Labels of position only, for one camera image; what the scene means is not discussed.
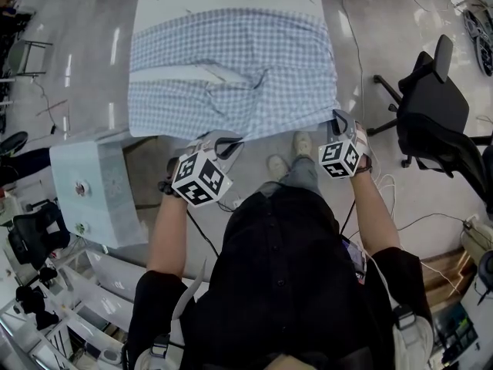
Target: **blue and white gingham fabric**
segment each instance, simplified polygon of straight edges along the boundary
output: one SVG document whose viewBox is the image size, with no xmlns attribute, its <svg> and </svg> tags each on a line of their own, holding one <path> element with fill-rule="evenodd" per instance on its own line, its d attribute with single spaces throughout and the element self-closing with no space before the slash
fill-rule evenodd
<svg viewBox="0 0 493 370">
<path fill-rule="evenodd" d="M 253 140 L 327 121 L 339 108 L 327 26 L 311 15 L 225 8 L 133 36 L 130 72 L 187 65 L 219 65 L 246 81 L 131 82 L 131 131 L 194 140 L 231 130 Z"/>
</svg>

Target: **table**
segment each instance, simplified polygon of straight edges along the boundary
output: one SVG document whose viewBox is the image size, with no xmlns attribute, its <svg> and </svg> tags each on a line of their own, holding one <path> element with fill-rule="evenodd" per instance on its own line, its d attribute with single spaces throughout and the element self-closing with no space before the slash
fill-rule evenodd
<svg viewBox="0 0 493 370">
<path fill-rule="evenodd" d="M 133 34 L 141 32 L 159 23 L 177 19 L 190 12 L 204 12 L 220 8 L 264 8 L 283 11 L 295 11 L 324 18 L 321 0 L 138 0 Z M 210 67 L 174 66 L 146 69 L 132 72 L 130 82 L 151 81 L 156 79 L 202 79 L 220 83 L 218 76 L 226 81 L 240 81 L 236 73 L 214 67 L 214 75 Z M 132 129 L 133 136 L 153 136 L 161 133 L 143 133 Z"/>
<path fill-rule="evenodd" d="M 122 151 L 134 142 L 127 129 L 113 129 L 71 137 L 50 149 L 56 194 L 71 233 L 112 248 L 147 242 Z M 83 196 L 76 183 L 86 188 Z"/>
</svg>

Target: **black shirt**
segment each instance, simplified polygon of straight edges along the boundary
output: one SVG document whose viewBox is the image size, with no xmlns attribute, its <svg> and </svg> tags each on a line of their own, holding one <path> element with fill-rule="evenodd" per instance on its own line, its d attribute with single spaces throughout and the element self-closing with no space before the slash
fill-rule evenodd
<svg viewBox="0 0 493 370">
<path fill-rule="evenodd" d="M 359 284 L 339 225 L 308 190 L 255 193 L 230 218 L 210 289 L 181 317 L 182 368 L 264 368 L 286 353 L 318 368 L 363 350 L 373 368 L 393 368 L 392 313 L 372 262 Z M 417 257 L 388 248 L 374 255 L 401 304 L 431 320 Z M 185 285 L 153 271 L 137 286 L 129 329 L 130 364 L 170 330 Z"/>
</svg>

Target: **beige shoe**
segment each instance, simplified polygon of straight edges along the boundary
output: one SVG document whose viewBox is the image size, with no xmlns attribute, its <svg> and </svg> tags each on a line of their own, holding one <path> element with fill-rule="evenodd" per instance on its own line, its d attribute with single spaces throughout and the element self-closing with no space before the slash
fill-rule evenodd
<svg viewBox="0 0 493 370">
<path fill-rule="evenodd" d="M 269 156 L 267 159 L 267 168 L 269 169 L 269 174 L 275 181 L 279 181 L 288 171 L 287 163 L 279 155 Z"/>
<path fill-rule="evenodd" d="M 308 155 L 311 157 L 312 142 L 308 132 L 295 132 L 293 148 L 296 156 Z"/>
</svg>

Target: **shiny floor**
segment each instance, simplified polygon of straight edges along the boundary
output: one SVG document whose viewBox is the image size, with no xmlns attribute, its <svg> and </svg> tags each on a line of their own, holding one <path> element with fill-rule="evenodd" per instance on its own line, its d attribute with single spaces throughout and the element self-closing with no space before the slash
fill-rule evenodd
<svg viewBox="0 0 493 370">
<path fill-rule="evenodd" d="M 439 36 L 446 34 L 454 42 L 449 76 L 471 107 L 465 132 L 468 135 L 491 132 L 490 123 L 475 119 L 477 115 L 493 117 L 491 80 L 481 74 L 463 18 L 448 0 L 344 0 L 349 18 L 343 0 L 322 1 L 339 75 L 338 99 L 342 108 L 366 127 L 378 126 L 393 118 L 387 111 L 392 100 L 381 86 L 373 84 L 372 75 L 381 74 L 391 85 L 397 86 L 397 81 L 412 70 L 418 53 L 425 50 L 433 55 Z M 68 117 L 66 129 L 71 135 L 94 127 L 124 125 L 128 121 L 129 47 L 136 3 L 136 0 L 44 0 L 23 36 L 54 44 L 43 59 L 47 73 L 39 77 L 39 83 L 45 87 L 51 105 L 66 100 L 54 108 L 53 118 L 62 128 L 64 116 Z M 364 89 L 351 28 L 359 44 Z M 29 79 L 20 79 L 14 85 L 13 94 L 15 105 L 8 110 L 7 135 L 18 130 L 28 131 L 30 139 L 47 135 L 52 123 L 46 113 L 37 115 L 45 108 L 40 90 Z M 313 133 L 313 137 L 316 144 L 324 141 L 322 132 Z M 267 156 L 280 153 L 291 158 L 291 139 L 292 133 L 283 133 L 247 143 L 229 174 L 234 187 L 223 200 L 231 204 L 237 197 L 244 199 L 268 180 Z M 26 149 L 50 146 L 62 140 L 63 133 L 59 130 L 53 136 L 29 143 Z M 161 137 L 129 156 L 129 176 L 136 203 L 159 202 L 156 182 L 162 179 L 166 157 L 178 142 Z M 372 138 L 371 145 L 376 154 L 374 176 L 381 171 L 380 177 L 391 174 L 395 179 L 397 227 L 431 213 L 460 218 L 485 214 L 482 202 L 461 176 L 452 180 L 444 174 L 420 171 L 415 164 L 402 169 L 395 130 Z M 321 170 L 319 173 L 325 200 L 336 218 L 344 222 L 353 201 L 349 182 L 331 180 Z M 36 179 L 40 177 L 46 194 L 53 196 L 49 170 Z M 382 194 L 389 209 L 394 201 L 390 184 L 389 176 L 381 184 L 385 187 Z M 206 235 L 220 247 L 230 215 L 216 204 L 191 212 Z M 146 211 L 141 216 L 152 228 L 156 210 Z M 356 231 L 356 215 L 353 215 L 344 233 L 349 236 Z M 456 248 L 460 244 L 460 232 L 458 221 L 434 216 L 401 231 L 401 241 L 411 253 L 430 257 Z M 213 252 L 191 223 L 188 252 L 188 275 L 196 273 L 205 256 L 209 259 L 208 272 L 212 270 Z M 145 264 L 147 246 L 126 247 L 113 253 Z"/>
</svg>

